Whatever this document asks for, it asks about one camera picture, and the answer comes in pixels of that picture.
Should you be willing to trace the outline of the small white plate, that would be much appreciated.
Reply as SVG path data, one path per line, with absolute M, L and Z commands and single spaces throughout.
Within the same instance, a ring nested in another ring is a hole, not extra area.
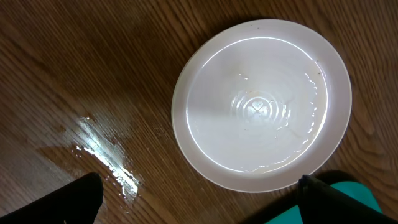
M 259 19 L 205 42 L 177 80 L 177 144 L 204 178 L 260 193 L 319 169 L 343 139 L 352 109 L 347 68 L 329 41 L 301 24 Z

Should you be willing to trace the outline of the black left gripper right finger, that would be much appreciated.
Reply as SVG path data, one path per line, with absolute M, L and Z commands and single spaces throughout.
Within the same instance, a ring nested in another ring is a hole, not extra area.
M 298 182 L 297 205 L 304 223 L 397 224 L 397 221 L 334 189 L 303 175 Z

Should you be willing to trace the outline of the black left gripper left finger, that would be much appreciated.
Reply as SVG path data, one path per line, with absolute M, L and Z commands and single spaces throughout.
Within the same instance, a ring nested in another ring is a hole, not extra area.
M 93 223 L 103 192 L 100 175 L 92 172 L 1 217 L 1 224 Z

